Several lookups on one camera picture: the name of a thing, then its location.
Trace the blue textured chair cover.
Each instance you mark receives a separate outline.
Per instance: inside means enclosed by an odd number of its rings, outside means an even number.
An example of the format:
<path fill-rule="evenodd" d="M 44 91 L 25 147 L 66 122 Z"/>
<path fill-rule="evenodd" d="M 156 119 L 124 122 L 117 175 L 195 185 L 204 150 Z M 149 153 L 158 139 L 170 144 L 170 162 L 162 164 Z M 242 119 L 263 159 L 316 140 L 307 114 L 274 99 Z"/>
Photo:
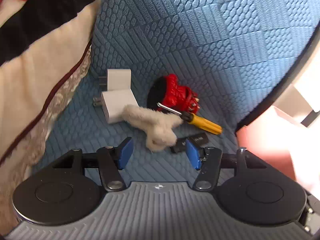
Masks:
<path fill-rule="evenodd" d="M 108 124 L 93 106 L 99 77 L 131 69 L 131 89 L 145 106 L 154 81 L 175 74 L 200 98 L 199 114 L 223 128 L 209 135 L 225 153 L 238 147 L 235 132 L 271 106 L 319 28 L 319 0 L 101 0 L 91 66 L 56 120 L 37 172 L 73 148 L 95 152 L 135 143 L 127 167 L 132 181 L 186 181 L 198 172 L 184 153 L 150 152 L 145 133 L 126 122 Z"/>

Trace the yellow handle screwdriver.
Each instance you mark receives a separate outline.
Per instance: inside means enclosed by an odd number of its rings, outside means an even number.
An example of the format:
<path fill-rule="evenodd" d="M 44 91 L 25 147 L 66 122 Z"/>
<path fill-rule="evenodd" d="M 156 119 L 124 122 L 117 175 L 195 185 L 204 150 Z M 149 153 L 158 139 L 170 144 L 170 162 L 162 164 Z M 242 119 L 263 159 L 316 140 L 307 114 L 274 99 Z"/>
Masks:
<path fill-rule="evenodd" d="M 172 108 L 169 108 L 159 102 L 157 103 L 157 106 L 164 109 L 164 110 L 167 110 L 171 113 L 179 115 L 182 120 L 184 120 L 185 122 L 187 122 L 190 125 L 198 127 L 199 129 L 202 129 L 204 131 L 207 131 L 207 132 L 215 134 L 215 135 L 220 135 L 222 133 L 222 127 L 209 121 L 208 119 L 205 119 L 203 117 L 197 116 L 193 113 L 189 113 L 186 111 L 179 112 L 179 111 L 174 110 Z"/>

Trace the white fluffy plush toy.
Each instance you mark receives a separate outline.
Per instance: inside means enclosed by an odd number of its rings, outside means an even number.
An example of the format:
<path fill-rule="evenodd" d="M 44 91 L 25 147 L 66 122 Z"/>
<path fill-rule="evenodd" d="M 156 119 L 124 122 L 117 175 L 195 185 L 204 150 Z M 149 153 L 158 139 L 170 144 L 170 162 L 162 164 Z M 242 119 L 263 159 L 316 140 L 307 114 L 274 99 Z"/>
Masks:
<path fill-rule="evenodd" d="M 166 147 L 176 145 L 177 136 L 173 129 L 183 123 L 178 115 L 165 114 L 135 105 L 126 105 L 122 117 L 131 126 L 146 133 L 145 144 L 151 152 L 159 152 Z"/>

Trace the white charger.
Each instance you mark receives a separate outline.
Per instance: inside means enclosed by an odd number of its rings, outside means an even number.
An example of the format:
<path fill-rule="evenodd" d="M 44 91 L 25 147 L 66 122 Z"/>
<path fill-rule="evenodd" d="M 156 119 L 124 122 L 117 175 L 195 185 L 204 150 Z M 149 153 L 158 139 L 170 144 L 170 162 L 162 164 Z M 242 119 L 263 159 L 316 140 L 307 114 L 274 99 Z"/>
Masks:
<path fill-rule="evenodd" d="M 108 124 L 123 121 L 122 112 L 126 105 L 138 105 L 131 89 L 104 91 L 93 98 L 93 106 L 102 107 Z"/>
<path fill-rule="evenodd" d="M 105 76 L 99 77 L 99 85 L 106 91 L 131 89 L 131 70 L 108 69 Z"/>

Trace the white charger front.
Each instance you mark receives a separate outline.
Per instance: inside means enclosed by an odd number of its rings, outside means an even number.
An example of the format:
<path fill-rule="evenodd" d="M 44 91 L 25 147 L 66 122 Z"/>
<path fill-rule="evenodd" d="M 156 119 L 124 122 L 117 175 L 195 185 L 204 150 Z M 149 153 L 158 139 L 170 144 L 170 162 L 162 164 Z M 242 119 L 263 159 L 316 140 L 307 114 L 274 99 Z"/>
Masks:
<path fill-rule="evenodd" d="M 122 112 L 126 105 L 138 105 L 131 89 L 104 91 L 93 98 L 93 106 L 102 107 L 108 124 L 123 121 Z"/>

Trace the red white black blanket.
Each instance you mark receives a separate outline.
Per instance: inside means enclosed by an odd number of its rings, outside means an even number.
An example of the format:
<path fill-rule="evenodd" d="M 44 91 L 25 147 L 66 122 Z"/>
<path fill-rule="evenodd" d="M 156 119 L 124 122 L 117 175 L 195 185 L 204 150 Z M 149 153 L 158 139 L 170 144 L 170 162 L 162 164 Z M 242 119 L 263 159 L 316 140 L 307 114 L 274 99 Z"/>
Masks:
<path fill-rule="evenodd" d="M 16 187 L 43 157 L 88 72 L 100 0 L 1 0 L 1 234 L 18 225 Z"/>

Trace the pink cardboard box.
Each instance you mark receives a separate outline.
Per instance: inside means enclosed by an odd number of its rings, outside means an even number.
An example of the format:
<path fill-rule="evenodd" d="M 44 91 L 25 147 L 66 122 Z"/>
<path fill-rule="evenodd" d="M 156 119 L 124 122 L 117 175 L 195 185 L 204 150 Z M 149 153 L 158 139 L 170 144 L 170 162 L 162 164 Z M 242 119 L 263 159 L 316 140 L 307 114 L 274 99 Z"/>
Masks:
<path fill-rule="evenodd" d="M 271 106 L 236 132 L 238 145 L 319 198 L 319 131 Z"/>

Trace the red lion dance figurine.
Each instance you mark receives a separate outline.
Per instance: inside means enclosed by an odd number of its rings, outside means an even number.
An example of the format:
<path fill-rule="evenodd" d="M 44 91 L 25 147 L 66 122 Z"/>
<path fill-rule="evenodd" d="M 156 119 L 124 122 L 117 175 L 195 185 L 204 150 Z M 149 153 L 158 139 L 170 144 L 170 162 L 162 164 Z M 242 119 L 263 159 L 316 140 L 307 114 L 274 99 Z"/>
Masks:
<path fill-rule="evenodd" d="M 157 103 L 178 112 L 196 114 L 200 109 L 198 94 L 188 86 L 180 85 L 175 74 L 161 76 L 153 83 L 148 93 L 147 107 L 162 111 L 163 109 Z"/>

